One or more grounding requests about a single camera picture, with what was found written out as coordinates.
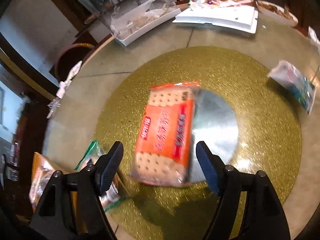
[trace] plastic wrap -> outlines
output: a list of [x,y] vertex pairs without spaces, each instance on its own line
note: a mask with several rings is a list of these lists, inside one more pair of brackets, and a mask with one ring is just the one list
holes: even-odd
[[197,82],[151,88],[130,177],[150,185],[182,187],[189,166]]
[[308,114],[310,114],[316,97],[316,87],[290,62],[280,60],[268,77],[291,91]]
[[33,209],[37,207],[44,188],[47,186],[48,181],[50,180],[54,171],[55,169],[51,168],[50,166],[47,168],[44,166],[39,166],[36,169],[29,192],[29,199]]
[[247,4],[252,2],[251,0],[242,0],[242,1],[232,1],[232,0],[190,0],[189,5],[191,10],[196,11],[199,9],[207,8],[213,9],[215,7],[229,7],[229,6],[239,6],[242,4]]
[[[101,155],[105,154],[105,151],[100,146],[98,141],[92,141],[84,157],[76,166],[75,171],[82,170],[88,164],[95,164]],[[106,212],[111,208],[117,206],[129,195],[118,174],[112,180],[110,189],[106,191],[100,198],[103,210]]]
[[167,4],[163,4],[160,9],[147,11],[155,0],[148,0],[128,13],[119,16],[118,10],[115,9],[111,17],[110,29],[114,36],[124,40],[143,26],[158,19],[168,10]]
[[312,40],[312,43],[318,48],[318,52],[320,53],[320,41],[317,38],[317,34],[316,34],[315,30],[312,29],[310,26],[308,29],[308,36]]
[[75,171],[80,171],[89,164],[95,164],[99,159],[99,157],[104,153],[105,152],[103,151],[102,147],[99,145],[98,141],[92,141],[87,151],[84,153],[83,158],[75,167]]

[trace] bowl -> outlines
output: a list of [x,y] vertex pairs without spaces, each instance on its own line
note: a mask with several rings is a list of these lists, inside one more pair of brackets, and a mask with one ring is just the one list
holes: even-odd
[[284,12],[284,8],[282,8],[281,6],[276,5],[274,3],[271,3],[271,2],[266,2],[266,1],[261,1],[261,0],[256,1],[257,8],[258,8],[259,12],[261,12],[265,15],[268,15],[269,17],[273,18],[277,22],[289,25],[291,27],[295,27],[298,24],[298,19],[292,13],[289,12],[293,19],[288,19],[284,16],[280,16],[280,15],[276,14],[275,12],[272,12],[272,11],[260,6],[258,4],[258,2],[262,3],[262,4],[266,4],[266,5],[273,5],[273,6],[277,7],[277,9],[279,11],[282,11],[282,12]]

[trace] white tray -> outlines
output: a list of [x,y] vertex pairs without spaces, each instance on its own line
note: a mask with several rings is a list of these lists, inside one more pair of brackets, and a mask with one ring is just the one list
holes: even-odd
[[212,25],[256,33],[258,11],[252,6],[204,8],[192,11],[190,8],[176,16],[174,23],[211,23]]
[[[154,9],[154,10],[150,10],[150,11],[162,11],[162,9]],[[124,40],[120,40],[117,37],[115,37],[119,42],[121,42],[123,45],[128,46],[131,42],[135,41],[137,38],[139,38],[140,36],[142,36],[143,34],[147,33],[148,31],[152,30],[153,28],[157,27],[158,25],[160,25],[161,23],[164,23],[165,21],[175,17],[176,15],[178,15],[179,13],[181,13],[180,8],[170,8],[170,11],[159,17],[158,19],[144,25],[141,29],[137,30],[135,33],[131,34],[130,36],[126,37]]]

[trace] food package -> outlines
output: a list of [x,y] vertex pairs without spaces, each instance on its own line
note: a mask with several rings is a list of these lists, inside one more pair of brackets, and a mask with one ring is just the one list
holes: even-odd
[[51,175],[56,170],[60,170],[64,174],[68,173],[56,164],[50,162],[45,156],[35,152],[33,155],[31,187],[29,191],[29,200],[31,202],[33,211],[36,209],[44,188],[51,178]]
[[[99,157],[103,154],[105,154],[105,151],[100,146],[98,141],[92,141],[87,151],[85,152],[84,157],[76,166],[75,171],[80,171],[89,164],[95,164],[99,159]],[[110,189],[107,190],[99,198],[100,198],[103,210],[107,212],[111,208],[117,206],[127,197],[129,197],[128,191],[124,187],[118,174],[116,174],[112,180]]]
[[182,187],[187,177],[197,82],[151,88],[130,177],[145,184]]
[[44,188],[47,186],[54,171],[53,168],[45,168],[44,166],[39,166],[36,169],[29,192],[29,199],[33,210],[36,209]]
[[[84,157],[76,166],[75,171],[82,170],[88,164],[95,164],[99,157],[103,154],[105,154],[105,152],[99,145],[98,141],[92,141],[85,152]],[[35,153],[32,170],[33,176],[29,192],[29,199],[33,210],[36,209],[44,188],[48,184],[51,175],[56,170],[61,170],[64,174],[67,174],[67,172],[65,172],[63,169],[50,163],[49,160],[43,155]],[[128,197],[129,194],[127,189],[124,187],[118,174],[116,174],[111,183],[110,189],[100,197],[100,201],[104,211],[107,212]]]
[[291,91],[310,114],[316,97],[316,87],[295,66],[288,61],[280,60],[279,64],[270,71],[268,77]]

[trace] cracker package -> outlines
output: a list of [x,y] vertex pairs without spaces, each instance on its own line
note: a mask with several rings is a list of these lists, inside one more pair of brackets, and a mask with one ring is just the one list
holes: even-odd
[[151,88],[130,177],[145,184],[182,187],[189,165],[197,82]]

